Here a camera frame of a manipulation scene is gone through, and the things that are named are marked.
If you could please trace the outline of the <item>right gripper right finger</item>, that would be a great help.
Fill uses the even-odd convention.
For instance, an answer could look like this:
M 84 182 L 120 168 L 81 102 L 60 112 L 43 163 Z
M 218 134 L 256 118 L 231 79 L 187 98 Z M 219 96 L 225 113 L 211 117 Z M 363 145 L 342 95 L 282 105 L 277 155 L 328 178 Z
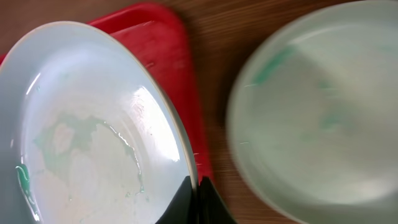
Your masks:
M 200 224 L 237 224 L 209 177 L 198 188 Z

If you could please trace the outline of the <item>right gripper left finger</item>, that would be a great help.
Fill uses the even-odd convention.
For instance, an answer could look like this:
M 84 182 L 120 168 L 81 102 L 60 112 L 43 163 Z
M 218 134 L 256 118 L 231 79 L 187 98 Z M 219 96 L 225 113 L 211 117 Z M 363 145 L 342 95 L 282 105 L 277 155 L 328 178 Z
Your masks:
M 194 224 L 195 199 L 191 179 L 186 176 L 156 224 Z

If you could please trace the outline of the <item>white plate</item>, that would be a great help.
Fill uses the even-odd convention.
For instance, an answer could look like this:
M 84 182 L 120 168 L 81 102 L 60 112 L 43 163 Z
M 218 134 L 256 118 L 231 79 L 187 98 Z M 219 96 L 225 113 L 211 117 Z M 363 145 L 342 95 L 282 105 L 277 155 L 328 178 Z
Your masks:
M 397 2 L 355 1 L 285 25 L 229 98 L 236 167 L 298 223 L 397 222 Z
M 44 24 L 1 63 L 1 222 L 156 223 L 192 148 L 173 104 L 116 39 Z

